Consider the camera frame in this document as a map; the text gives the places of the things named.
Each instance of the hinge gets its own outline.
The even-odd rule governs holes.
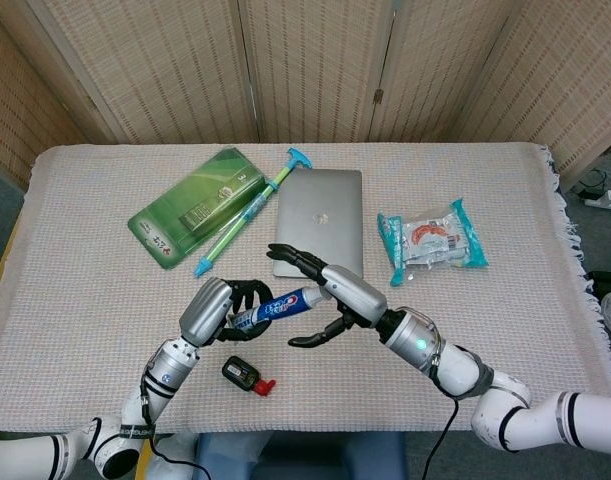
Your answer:
[[[96,106],[96,103],[94,103],[94,100],[92,100],[92,97],[90,97],[89,95],[85,95],[84,98],[89,108],[91,108],[92,110],[98,111],[98,107]]]
[[[383,90],[380,88],[374,92],[374,103],[380,105],[383,101]]]

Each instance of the toothpaste tube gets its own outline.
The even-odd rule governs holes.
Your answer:
[[[246,332],[261,322],[296,315],[314,308],[321,300],[330,298],[332,296],[322,287],[299,288],[235,315],[229,320],[229,325],[231,328]]]

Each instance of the laptop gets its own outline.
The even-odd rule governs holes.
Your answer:
[[[363,276],[363,184],[358,170],[294,169],[281,184],[276,243]],[[274,261],[277,277],[304,277]]]

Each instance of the black cable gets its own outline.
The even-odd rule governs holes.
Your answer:
[[[447,421],[447,424],[445,425],[445,428],[443,429],[443,433],[441,433],[441,436],[438,438],[438,441],[434,445],[434,448],[432,448],[432,451],[430,452],[429,456],[427,457],[427,460],[425,461],[425,470],[423,471],[423,479],[422,480],[425,480],[427,478],[427,472],[429,471],[429,464],[432,461],[432,457],[434,456],[434,454],[438,450],[438,447],[441,446],[441,443],[443,442],[443,439],[445,438],[445,435],[447,435],[447,431],[449,430],[449,427],[452,426],[452,422],[456,418],[456,415],[458,415],[458,401],[454,400],[453,398],[452,398],[452,400],[454,401],[454,411],[452,412],[452,416],[449,417],[449,420]]]
[[[586,183],[581,182],[581,181],[579,181],[578,183],[583,185],[585,188],[596,188],[600,185],[603,191],[605,191],[605,181],[607,180],[607,174],[603,172],[602,170],[598,170],[596,168],[593,168],[591,171],[598,173],[602,177],[598,183],[595,183],[594,185],[587,185]]]
[[[145,420],[145,423],[147,423],[148,427],[152,426],[152,417],[150,415],[149,412],[149,394],[147,393],[147,387],[145,385],[145,373],[147,372],[147,367],[145,367],[145,370],[143,372],[143,375],[141,375],[141,405],[142,405],[142,416],[143,416],[143,420]],[[212,480],[212,476],[209,474],[209,472],[207,471],[207,469],[201,465],[199,465],[198,463],[193,463],[193,462],[188,462],[186,460],[172,460],[171,458],[165,456],[165,454],[159,452],[158,450],[156,450],[156,446],[154,445],[154,437],[149,436],[148,437],[149,440],[149,447],[152,449],[152,453],[158,457],[161,457],[163,460],[165,460],[167,463],[174,463],[177,465],[187,465],[188,467],[194,467],[194,468],[198,468],[200,471],[202,471],[205,476],[207,477],[207,480]]]
[[[189,467],[198,468],[199,470],[201,470],[205,474],[205,476],[207,477],[207,480],[212,480],[212,476],[209,474],[207,469],[205,467],[199,465],[198,463],[187,462],[185,460],[172,460],[170,458],[167,458],[163,453],[161,453],[158,450],[156,450],[156,447],[154,446],[154,439],[152,437],[149,437],[149,447],[152,449],[152,452],[154,453],[154,455],[157,455],[157,456],[161,457],[167,463],[175,463],[175,464],[178,464],[178,465],[187,465]]]

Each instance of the blue syringe tip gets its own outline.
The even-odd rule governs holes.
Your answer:
[[[295,149],[294,147],[287,150],[287,153],[291,155],[289,163],[287,164],[287,168],[292,170],[296,167],[296,165],[301,165],[303,168],[313,168],[312,161],[307,158],[307,156],[302,153],[300,150]]]
[[[196,268],[194,269],[194,276],[196,278],[200,277],[208,270],[211,270],[213,266],[214,264],[208,258],[202,257],[199,260],[198,265],[196,265]]]

